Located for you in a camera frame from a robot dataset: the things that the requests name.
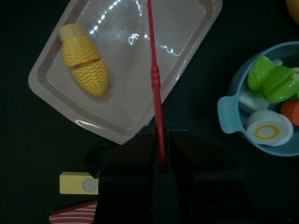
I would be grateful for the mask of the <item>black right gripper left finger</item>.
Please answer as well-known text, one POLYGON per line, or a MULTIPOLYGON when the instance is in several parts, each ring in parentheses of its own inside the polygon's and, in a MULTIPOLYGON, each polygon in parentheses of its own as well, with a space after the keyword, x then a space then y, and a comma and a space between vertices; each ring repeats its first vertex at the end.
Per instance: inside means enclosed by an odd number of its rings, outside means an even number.
POLYGON ((134 136, 124 144, 102 140, 84 158, 98 179, 93 224, 152 224, 153 138, 134 136))

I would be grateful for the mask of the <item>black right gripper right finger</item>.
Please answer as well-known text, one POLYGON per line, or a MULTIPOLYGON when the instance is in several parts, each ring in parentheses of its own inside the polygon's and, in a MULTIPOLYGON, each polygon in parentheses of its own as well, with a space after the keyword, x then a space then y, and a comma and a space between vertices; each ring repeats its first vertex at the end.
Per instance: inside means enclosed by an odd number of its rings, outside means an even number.
POLYGON ((170 166, 185 224, 244 224, 249 204, 237 160, 189 132, 169 134, 170 166))

